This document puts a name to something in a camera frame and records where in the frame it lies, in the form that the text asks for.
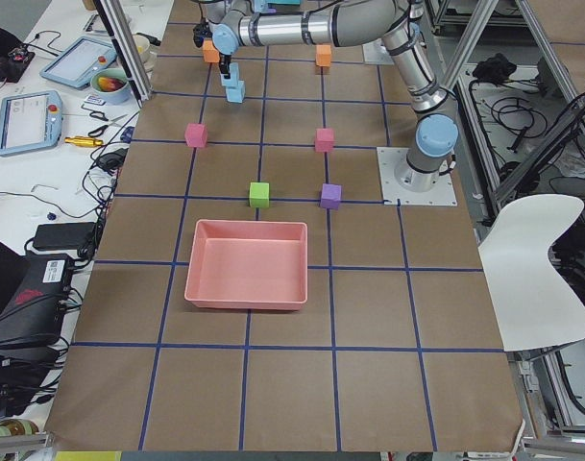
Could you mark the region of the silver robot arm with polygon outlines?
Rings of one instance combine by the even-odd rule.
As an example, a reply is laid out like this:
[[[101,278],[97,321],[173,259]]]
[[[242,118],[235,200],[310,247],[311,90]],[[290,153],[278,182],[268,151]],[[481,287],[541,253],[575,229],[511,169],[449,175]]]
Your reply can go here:
[[[304,12],[267,12],[253,1],[215,1],[206,20],[216,50],[228,60],[241,47],[331,44],[337,48],[380,40],[398,69],[418,123],[405,158],[394,168],[397,182],[427,192],[459,136],[454,99],[433,72],[412,9],[398,1],[333,1]]]

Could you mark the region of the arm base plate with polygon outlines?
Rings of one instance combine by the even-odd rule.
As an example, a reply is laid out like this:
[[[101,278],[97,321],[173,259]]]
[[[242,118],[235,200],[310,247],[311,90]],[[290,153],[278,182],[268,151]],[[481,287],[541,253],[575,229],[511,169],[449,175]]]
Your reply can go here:
[[[363,59],[366,64],[393,65],[388,50],[380,39],[363,44],[362,51]]]
[[[407,162],[407,148],[377,147],[382,201],[388,206],[457,206],[448,161],[433,173]]]

